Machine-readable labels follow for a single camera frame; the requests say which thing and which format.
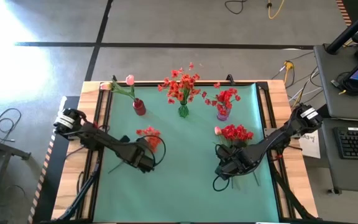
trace glass vase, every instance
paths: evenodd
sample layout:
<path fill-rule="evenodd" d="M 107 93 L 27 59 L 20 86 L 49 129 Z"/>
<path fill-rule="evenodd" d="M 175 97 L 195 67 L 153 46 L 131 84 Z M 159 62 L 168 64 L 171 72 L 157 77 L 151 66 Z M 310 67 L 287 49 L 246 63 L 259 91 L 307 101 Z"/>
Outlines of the glass vase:
<path fill-rule="evenodd" d="M 134 103 L 132 105 L 137 115 L 142 116 L 146 114 L 146 107 L 144 106 L 142 100 L 135 98 Z"/>
<path fill-rule="evenodd" d="M 189 109 L 187 108 L 187 100 L 183 100 L 180 102 L 180 107 L 178 109 L 179 116 L 182 118 L 186 118 L 189 115 Z"/>
<path fill-rule="evenodd" d="M 217 119 L 220 120 L 220 121 L 225 121 L 228 119 L 229 115 L 230 115 L 230 111 L 231 109 L 227 109 L 227 108 L 224 108 L 225 110 L 225 113 L 224 114 L 221 114 L 219 111 L 218 111 L 218 114 L 216 115 Z"/>

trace green tablecloth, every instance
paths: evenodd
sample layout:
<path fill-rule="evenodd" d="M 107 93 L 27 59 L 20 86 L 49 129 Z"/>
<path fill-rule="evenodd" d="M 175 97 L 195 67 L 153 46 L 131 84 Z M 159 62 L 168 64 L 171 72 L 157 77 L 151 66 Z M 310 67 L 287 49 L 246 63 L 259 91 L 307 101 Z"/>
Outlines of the green tablecloth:
<path fill-rule="evenodd" d="M 213 86 L 201 86 L 209 95 L 218 93 Z M 109 134 L 115 138 L 128 135 L 138 138 L 136 129 L 152 126 L 161 131 L 167 145 L 163 162 L 150 173 L 123 164 L 109 149 L 104 150 L 95 222 L 278 222 L 273 185 L 267 158 L 253 175 L 236 177 L 240 189 L 231 185 L 215 192 L 212 182 L 218 158 L 214 142 L 219 139 L 214 127 L 242 124 L 254 132 L 255 144 L 263 139 L 256 86 L 237 86 L 240 102 L 233 102 L 227 121 L 216 119 L 216 108 L 207 106 L 201 95 L 188 103 L 190 115 L 178 115 L 180 104 L 167 103 L 165 93 L 157 87 L 137 87 L 136 96 L 142 99 L 147 112 L 137 116 L 128 96 L 114 95 Z M 158 147 L 157 160 L 162 154 Z M 217 188 L 225 182 L 217 181 Z"/>

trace concrete floor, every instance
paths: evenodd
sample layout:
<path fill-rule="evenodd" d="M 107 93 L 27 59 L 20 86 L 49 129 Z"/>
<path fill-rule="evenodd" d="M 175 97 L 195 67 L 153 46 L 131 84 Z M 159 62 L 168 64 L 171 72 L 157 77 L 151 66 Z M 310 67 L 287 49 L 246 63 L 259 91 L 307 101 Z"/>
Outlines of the concrete floor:
<path fill-rule="evenodd" d="M 26 197 L 0 198 L 0 220 L 24 223 L 44 161 L 52 123 L 62 96 L 79 95 L 92 47 L 13 47 L 13 42 L 95 42 L 107 0 L 6 0 L 0 1 L 0 114 L 15 107 L 23 117 L 7 143 L 30 151 L 33 160 L 10 161 L 5 186 L 17 184 Z M 103 42 L 208 43 L 314 45 L 330 42 L 346 28 L 335 0 L 287 0 L 274 20 L 267 18 L 264 1 L 247 1 L 239 15 L 224 7 L 223 0 L 115 0 Z M 280 1 L 273 1 L 278 7 Z M 232 5 L 233 10 L 239 6 Z M 309 50 L 256 49 L 150 49 L 104 48 L 99 51 L 92 80 L 160 80 L 173 68 L 202 64 L 203 79 L 269 79 L 285 60 Z M 314 55 L 296 59 L 296 77 L 310 74 Z M 304 82 L 288 89 L 295 94 Z M 314 90 L 309 85 L 305 91 Z M 304 96 L 308 100 L 314 94 Z M 310 103 L 324 104 L 323 94 Z M 320 216 L 328 220 L 357 222 L 358 192 L 328 197 L 329 172 L 308 166 Z"/>

